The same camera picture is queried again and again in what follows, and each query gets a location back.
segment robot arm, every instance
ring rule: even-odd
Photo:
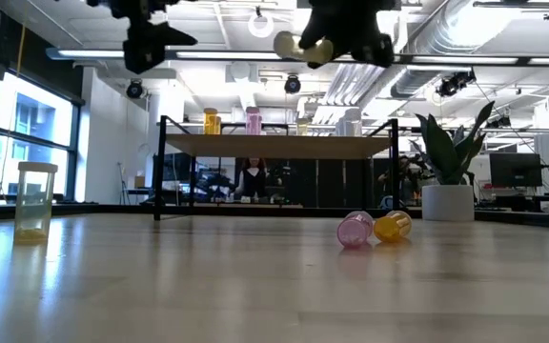
[[[105,6],[114,18],[128,17],[131,25],[123,44],[129,71],[148,71],[165,59],[166,46],[192,46],[197,43],[189,34],[169,27],[168,23],[150,23],[153,12],[176,5],[179,0],[86,0],[89,6]],[[300,47],[308,49],[322,38],[335,46],[336,59],[350,53],[357,61],[384,68],[393,63],[391,37],[380,33],[376,22],[379,10],[391,10],[396,0],[310,0],[313,11],[302,33]]]

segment green leaves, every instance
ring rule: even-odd
[[[476,123],[467,136],[460,127],[451,137],[441,128],[431,114],[427,118],[418,115],[420,131],[425,142],[426,152],[420,151],[416,142],[411,142],[420,151],[423,161],[432,169],[437,181],[442,185],[458,185],[467,172],[474,157],[480,152],[485,135],[475,139],[479,127],[489,118],[495,102],[486,105],[478,114]]]

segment white bottle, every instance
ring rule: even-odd
[[[274,38],[274,52],[281,58],[292,58],[304,62],[326,64],[332,60],[334,44],[324,39],[310,49],[301,49],[298,46],[300,37],[289,31],[281,31]]]

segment white planter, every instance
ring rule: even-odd
[[[474,220],[474,189],[465,185],[422,188],[424,220],[466,222]]]

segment pink bottle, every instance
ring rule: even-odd
[[[367,212],[351,212],[338,225],[338,241],[345,248],[359,248],[368,240],[373,226],[374,219]]]
[[[259,114],[259,108],[247,108],[245,130],[247,134],[260,135],[262,133],[262,116]]]

